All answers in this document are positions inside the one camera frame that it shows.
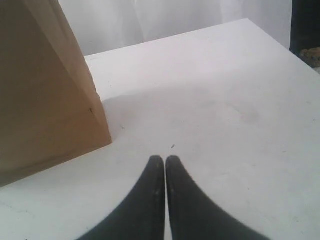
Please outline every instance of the brown cardboard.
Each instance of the brown cardboard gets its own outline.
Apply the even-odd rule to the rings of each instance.
[[[110,144],[57,0],[0,0],[0,186]]]

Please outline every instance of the white wall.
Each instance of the white wall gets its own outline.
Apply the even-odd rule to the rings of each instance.
[[[84,55],[249,18],[286,48],[292,0],[59,0]]]

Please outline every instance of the tabletop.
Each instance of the tabletop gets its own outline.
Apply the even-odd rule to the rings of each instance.
[[[319,238],[320,76],[260,28],[244,19],[86,61],[113,144],[0,188],[0,239],[75,240],[151,155],[178,155],[215,203],[272,240]]]

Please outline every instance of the stain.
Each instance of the stain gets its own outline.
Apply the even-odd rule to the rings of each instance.
[[[226,105],[238,112],[241,120],[246,124],[254,124],[259,121],[260,115],[257,110],[248,103],[240,101],[237,103],[226,102]]]
[[[296,223],[299,223],[299,218],[297,216],[295,216],[292,220],[295,221]]]
[[[211,108],[213,106],[216,105],[216,101],[206,101],[206,102],[203,102],[203,103],[200,103],[199,107],[201,108]]]

